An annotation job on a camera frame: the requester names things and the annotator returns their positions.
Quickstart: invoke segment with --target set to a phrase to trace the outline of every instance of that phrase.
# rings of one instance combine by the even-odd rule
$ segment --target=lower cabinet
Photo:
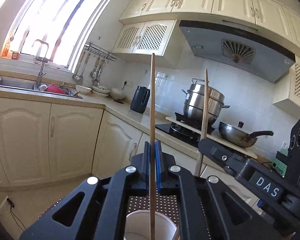
[[[105,111],[100,125],[92,174],[105,178],[128,166],[135,155],[142,131]]]
[[[0,160],[10,186],[51,181],[50,103],[0,98]]]
[[[103,109],[52,104],[49,160],[52,181],[91,173]]]
[[[137,154],[144,152],[146,141],[150,142],[150,136],[147,135],[146,133],[144,133],[142,135],[142,138],[141,138],[138,150],[137,150]],[[176,165],[180,165],[181,167],[186,168],[187,170],[191,171],[192,174],[194,174],[195,164],[196,164],[197,160],[189,157],[188,155],[186,155],[182,152],[179,152],[178,150],[175,150],[174,148],[172,148],[164,143],[161,143],[161,150],[164,153],[173,155]]]
[[[240,198],[242,198],[242,200],[244,200],[249,206],[252,207],[257,202],[258,197],[251,191],[247,190],[233,177],[226,173],[223,173],[222,171],[218,171],[215,168],[206,166],[203,173],[201,174],[201,177],[206,179],[211,175],[217,176],[219,179],[221,179],[223,183],[228,185],[228,187],[232,189]]]

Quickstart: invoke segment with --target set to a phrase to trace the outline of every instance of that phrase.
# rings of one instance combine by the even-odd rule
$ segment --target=black kettle
[[[130,104],[130,109],[143,114],[146,110],[150,97],[150,89],[138,86],[134,92],[133,99]]]

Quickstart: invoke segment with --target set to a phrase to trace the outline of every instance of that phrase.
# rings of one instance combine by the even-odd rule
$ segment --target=wall socket
[[[2,215],[4,210],[9,206],[7,198],[8,198],[8,196],[5,197],[5,199],[2,201],[2,203],[0,205],[0,215]]]
[[[133,83],[132,83],[132,81],[129,81],[129,80],[126,80],[126,86],[127,87],[131,87],[131,88],[133,88]]]
[[[285,149],[285,150],[288,150],[288,144],[284,141],[283,143],[282,143],[282,147],[281,147],[282,149]]]

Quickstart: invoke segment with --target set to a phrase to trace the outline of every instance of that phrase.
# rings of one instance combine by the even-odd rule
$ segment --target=lattice cabinet door
[[[113,53],[132,53],[145,23],[125,25],[113,47]]]
[[[175,24],[175,20],[146,22],[133,53],[163,56]]]

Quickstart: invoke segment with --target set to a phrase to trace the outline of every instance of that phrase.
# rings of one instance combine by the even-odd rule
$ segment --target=faucet
[[[46,51],[46,54],[44,55],[44,58],[42,59],[41,69],[40,69],[40,72],[39,72],[39,74],[38,74],[38,76],[37,76],[37,82],[36,82],[36,85],[37,85],[37,86],[40,86],[40,85],[41,85],[41,79],[42,79],[42,77],[46,74],[46,73],[43,73],[43,68],[44,68],[44,64],[48,62],[48,59],[46,58],[46,55],[47,55],[47,52],[48,52],[48,50],[49,50],[49,44],[46,43],[45,41],[42,41],[42,40],[37,39],[37,40],[35,40],[35,41],[33,42],[33,44],[32,44],[31,47],[33,47],[33,45],[34,45],[34,43],[35,43],[36,41],[40,42],[41,44],[47,45],[47,51]]]

